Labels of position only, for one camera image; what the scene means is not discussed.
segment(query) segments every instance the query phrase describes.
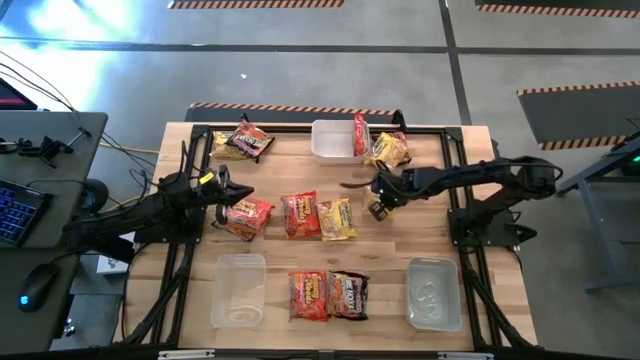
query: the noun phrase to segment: hazard stripe tape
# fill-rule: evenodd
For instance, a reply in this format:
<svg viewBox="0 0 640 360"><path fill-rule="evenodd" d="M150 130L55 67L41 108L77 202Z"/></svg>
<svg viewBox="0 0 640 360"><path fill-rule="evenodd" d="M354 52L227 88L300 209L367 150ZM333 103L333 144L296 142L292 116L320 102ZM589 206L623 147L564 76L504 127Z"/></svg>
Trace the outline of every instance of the hazard stripe tape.
<svg viewBox="0 0 640 360"><path fill-rule="evenodd" d="M240 109L240 110L269 110L269 111L293 111L293 112L313 112L313 113L341 113L363 115L393 115L395 110L372 110L355 108L334 108L317 106L282 106L282 105L254 105L254 104L227 104L227 103L193 103L192 108L208 109Z"/></svg>
<svg viewBox="0 0 640 360"><path fill-rule="evenodd" d="M530 94L541 94L541 93L564 92L564 91L615 89L615 88L629 87L629 86L640 86L640 81L622 81L622 82L595 84L595 85L573 85L573 86L556 86L556 87L549 87L549 88L525 89L525 90L518 90L518 96L530 95Z"/></svg>
<svg viewBox="0 0 640 360"><path fill-rule="evenodd" d="M539 15L562 15L562 16L590 16L640 19L640 11L634 10L612 10L593 8L560 8L549 6L518 6L518 5L476 5L479 11L499 12L512 14L539 14Z"/></svg>
<svg viewBox="0 0 640 360"><path fill-rule="evenodd" d="M565 149L579 149L579 148L587 148L587 147L596 147L596 146L613 146L620 144L624 141L626 136L604 136L604 137L594 137L587 139L571 139L571 140L561 140L561 141L548 141L544 143L539 143L540 149L545 151L550 150L565 150Z"/></svg>
<svg viewBox="0 0 640 360"><path fill-rule="evenodd" d="M281 9L341 7L344 0L207 0L172 1L169 9Z"/></svg>

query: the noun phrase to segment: gray floor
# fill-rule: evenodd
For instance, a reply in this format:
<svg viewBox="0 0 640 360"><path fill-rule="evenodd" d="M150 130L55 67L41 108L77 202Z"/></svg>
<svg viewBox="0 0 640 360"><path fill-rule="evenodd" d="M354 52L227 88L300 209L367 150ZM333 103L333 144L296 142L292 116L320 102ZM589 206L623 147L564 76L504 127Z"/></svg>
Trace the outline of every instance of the gray floor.
<svg viewBox="0 0 640 360"><path fill-rule="evenodd" d="M154 44L445 46L437 0L349 0L339 9L167 10L162 0L13 1L0 36ZM448 1L458 46L634 48L640 20L480 13ZM61 14L71 16L64 18ZM198 101L401 108L414 124L460 124L446 54L65 51L2 43L56 84L82 110L105 111L122 144L158 149L164 125ZM540 156L572 175L605 149L542 152L516 98L523 88L640 79L635 56L460 56L473 124L488 125L503 156ZM28 90L43 107L55 104ZM139 187L127 158L100 149L91 176L117 199ZM560 351L637 358L640 288L586 295L602 273L578 194L519 206L539 231L523 246L527 293L541 345ZM637 260L635 254L631 263ZM121 278L92 275L83 260L74 285L78 334L54 348L106 344ZM98 297L86 294L101 294Z"/></svg>

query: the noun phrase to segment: chip bag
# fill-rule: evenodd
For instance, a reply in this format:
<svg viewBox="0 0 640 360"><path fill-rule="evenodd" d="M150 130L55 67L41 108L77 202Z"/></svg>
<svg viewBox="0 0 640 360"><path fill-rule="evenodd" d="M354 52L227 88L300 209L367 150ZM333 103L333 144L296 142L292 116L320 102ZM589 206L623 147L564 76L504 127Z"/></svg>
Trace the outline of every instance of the chip bag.
<svg viewBox="0 0 640 360"><path fill-rule="evenodd" d="M368 285L368 276L346 271L330 271L327 313L349 320L367 320Z"/></svg>
<svg viewBox="0 0 640 360"><path fill-rule="evenodd" d="M290 272L291 292L289 319L302 318L313 321L327 321L326 282L324 272Z"/></svg>
<svg viewBox="0 0 640 360"><path fill-rule="evenodd" d="M233 235L239 237L244 242L253 241L253 238L255 238L256 235L257 235L254 232L246 230L241 225L234 224L234 223L227 223L226 225L220 225L218 223L214 223L214 226L216 226L216 227L218 227L220 229L227 230L228 232L232 233Z"/></svg>
<svg viewBox="0 0 640 360"><path fill-rule="evenodd" d="M400 131L393 132L389 135L398 139L398 141L400 141L400 143L402 143L402 145L404 145L407 148L407 152L402 157L402 160L400 160L400 163L398 164L398 166L410 163L412 160L412 157L411 157L411 154L409 154L409 143L407 142L407 137L404 136L404 133ZM377 141L379 137L380 136L378 135L378 136L372 137L372 139L373 141Z"/></svg>
<svg viewBox="0 0 640 360"><path fill-rule="evenodd" d="M269 136L252 123L242 120L227 140L227 145L238 148L242 154L258 162L260 154L271 145L273 140L275 140L274 137Z"/></svg>
<svg viewBox="0 0 640 360"><path fill-rule="evenodd" d="M231 131L213 132L213 150L211 156L220 160L244 160L247 158L238 148L227 145L227 141L233 135Z"/></svg>
<svg viewBox="0 0 640 360"><path fill-rule="evenodd" d="M228 223L237 224L240 228L254 233L260 233L271 217L271 210L275 206L254 197L246 197L233 207L225 209Z"/></svg>
<svg viewBox="0 0 640 360"><path fill-rule="evenodd" d="M366 159L367 164L374 164L377 160L383 161L388 167L398 166L409 153L406 141L403 142L387 133L380 134L380 137L371 148L370 156Z"/></svg>
<svg viewBox="0 0 640 360"><path fill-rule="evenodd" d="M305 237L322 234L316 209L316 192L282 197L285 215L285 231L289 237Z"/></svg>
<svg viewBox="0 0 640 360"><path fill-rule="evenodd" d="M317 208L322 240L345 240L358 235L353 228L349 199L321 202Z"/></svg>
<svg viewBox="0 0 640 360"><path fill-rule="evenodd" d="M353 156L361 156L369 151L366 127L362 114L356 113L353 119Z"/></svg>

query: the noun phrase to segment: clear plastic container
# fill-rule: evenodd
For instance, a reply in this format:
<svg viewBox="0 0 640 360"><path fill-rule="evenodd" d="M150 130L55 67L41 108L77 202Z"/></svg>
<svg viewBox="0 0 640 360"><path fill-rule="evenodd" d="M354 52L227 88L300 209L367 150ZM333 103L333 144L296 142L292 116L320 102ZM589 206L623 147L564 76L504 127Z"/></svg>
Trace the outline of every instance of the clear plastic container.
<svg viewBox="0 0 640 360"><path fill-rule="evenodd" d="M407 321L423 330L460 330L462 314L455 262L411 259L407 271Z"/></svg>
<svg viewBox="0 0 640 360"><path fill-rule="evenodd" d="M369 126L365 123L366 152L353 156L353 120L316 120L311 124L311 152L321 164L361 164L369 153Z"/></svg>
<svg viewBox="0 0 640 360"><path fill-rule="evenodd" d="M266 263L260 254L221 255L213 285L211 324L216 328L258 326L266 277Z"/></svg>

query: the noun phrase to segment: wooden table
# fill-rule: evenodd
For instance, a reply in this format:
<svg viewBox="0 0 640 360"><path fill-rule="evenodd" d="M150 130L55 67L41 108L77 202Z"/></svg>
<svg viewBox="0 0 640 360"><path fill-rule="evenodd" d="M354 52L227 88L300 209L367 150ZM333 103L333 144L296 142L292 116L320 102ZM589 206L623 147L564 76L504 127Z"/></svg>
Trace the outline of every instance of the wooden table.
<svg viewBox="0 0 640 360"><path fill-rule="evenodd" d="M165 130L155 181L178 169L181 141L188 143L192 123L169 123ZM469 163L493 159L489 130L485 126L463 126ZM347 190L339 182L363 182L374 174L365 166L320 166L310 150L310 134L275 134L276 141L259 164L226 161L234 182L254 186L254 195L276 207L263 236L245 243L209 226L210 207L201 243L196 248L186 299L181 348L335 349L335 350L472 350L467 308L462 289L457 251L452 247L445 193L428 201L414 201L397 209L392 222L379 223L362 210L363 190ZM435 137L409 135L411 166L443 167L442 150ZM219 163L213 161L215 169ZM484 199L497 185L474 187ZM280 197L310 190L319 200L349 197L358 237L350 241L287 240ZM147 247L136 258L127 293L127 330L146 315L157 299L167 246ZM216 260L225 253L259 253L267 262L266 303L262 324L250 329L214 329L209 321ZM513 325L536 343L522 274L513 254L487 248L489 275L496 302ZM405 318L405 270L413 257L448 258L458 264L462 297L462 329L457 332L419 331ZM292 270L350 270L371 277L366 322L333 318L329 322L302 319L289 321L287 273ZM478 298L480 321L489 339L487 317ZM165 317L166 337L173 304Z"/></svg>

